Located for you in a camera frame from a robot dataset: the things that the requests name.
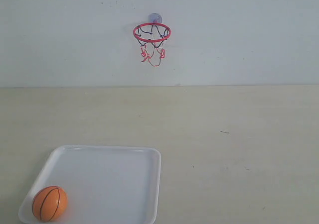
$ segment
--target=table surface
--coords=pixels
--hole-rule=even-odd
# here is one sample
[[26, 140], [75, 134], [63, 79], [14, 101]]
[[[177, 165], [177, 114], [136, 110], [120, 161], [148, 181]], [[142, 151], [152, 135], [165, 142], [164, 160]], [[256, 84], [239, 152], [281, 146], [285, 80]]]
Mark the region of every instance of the table surface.
[[319, 86], [0, 89], [0, 217], [65, 144], [154, 147], [157, 224], [319, 220]]

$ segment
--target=white tray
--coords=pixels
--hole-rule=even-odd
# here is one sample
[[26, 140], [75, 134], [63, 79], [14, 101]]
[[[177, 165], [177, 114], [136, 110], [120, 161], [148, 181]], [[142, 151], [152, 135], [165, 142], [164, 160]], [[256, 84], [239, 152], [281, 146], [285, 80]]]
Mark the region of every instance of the white tray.
[[32, 199], [44, 187], [68, 195], [59, 224], [153, 224], [160, 184], [160, 153], [152, 148], [66, 145], [55, 149], [19, 209], [39, 224]]

